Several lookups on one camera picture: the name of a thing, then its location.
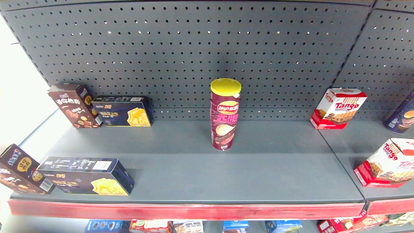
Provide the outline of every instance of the brown box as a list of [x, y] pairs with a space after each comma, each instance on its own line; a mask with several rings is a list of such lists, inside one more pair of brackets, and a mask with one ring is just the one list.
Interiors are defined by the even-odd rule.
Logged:
[[48, 194], [53, 183], [36, 171], [39, 163], [17, 145], [0, 155], [0, 183], [19, 193]]
[[102, 124], [85, 84], [54, 84], [48, 94], [75, 128], [98, 128]]

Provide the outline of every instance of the gray metal shelf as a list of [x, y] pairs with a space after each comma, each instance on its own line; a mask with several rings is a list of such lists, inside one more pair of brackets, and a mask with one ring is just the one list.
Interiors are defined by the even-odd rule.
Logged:
[[361, 194], [369, 201], [414, 197], [414, 181], [399, 188], [366, 188], [353, 170], [389, 138], [414, 138], [414, 130], [403, 135], [388, 131], [381, 121], [351, 121], [343, 130], [320, 130]]

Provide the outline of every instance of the cardboard box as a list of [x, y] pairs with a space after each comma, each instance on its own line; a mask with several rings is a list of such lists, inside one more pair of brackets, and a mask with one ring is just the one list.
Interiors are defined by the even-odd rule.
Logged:
[[18, 193], [49, 194], [53, 183], [37, 171], [39, 163], [15, 144], [0, 155], [0, 183]]
[[335, 218], [318, 224], [320, 233], [352, 233], [366, 230], [387, 221], [386, 215], [370, 215], [363, 210], [356, 218]]
[[367, 96], [358, 89], [330, 88], [310, 119], [316, 129], [343, 129]]
[[129, 233], [130, 221], [91, 219], [85, 227], [85, 233]]
[[116, 158], [49, 156], [38, 171], [65, 193], [127, 196], [134, 187]]
[[106, 126], [151, 126], [152, 113], [145, 96], [98, 96], [92, 104]]
[[137, 220], [131, 221], [132, 233], [172, 233], [173, 222], [166, 220]]
[[354, 173], [364, 187], [400, 187], [414, 178], [414, 139], [388, 139]]
[[75, 128], [98, 128], [102, 124], [86, 85], [54, 84], [48, 94]]
[[223, 233], [246, 233], [249, 221], [223, 221]]
[[173, 222], [177, 233], [203, 233], [202, 220], [176, 220]]
[[293, 233], [302, 227], [300, 220], [265, 221], [267, 233]]

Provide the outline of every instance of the blue package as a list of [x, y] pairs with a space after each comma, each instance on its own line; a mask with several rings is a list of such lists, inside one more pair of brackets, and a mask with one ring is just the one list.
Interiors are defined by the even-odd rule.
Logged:
[[265, 221], [267, 233], [290, 233], [302, 227], [300, 220]]
[[223, 221], [223, 233], [245, 233], [249, 221]]
[[129, 221], [91, 219], [85, 227], [85, 233], [129, 233]]

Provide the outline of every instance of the yellow cake image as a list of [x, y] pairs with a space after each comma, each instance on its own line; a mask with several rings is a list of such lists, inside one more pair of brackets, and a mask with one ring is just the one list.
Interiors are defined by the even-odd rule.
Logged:
[[127, 122], [130, 124], [130, 126], [151, 126], [145, 109], [141, 108], [134, 108], [128, 111]]

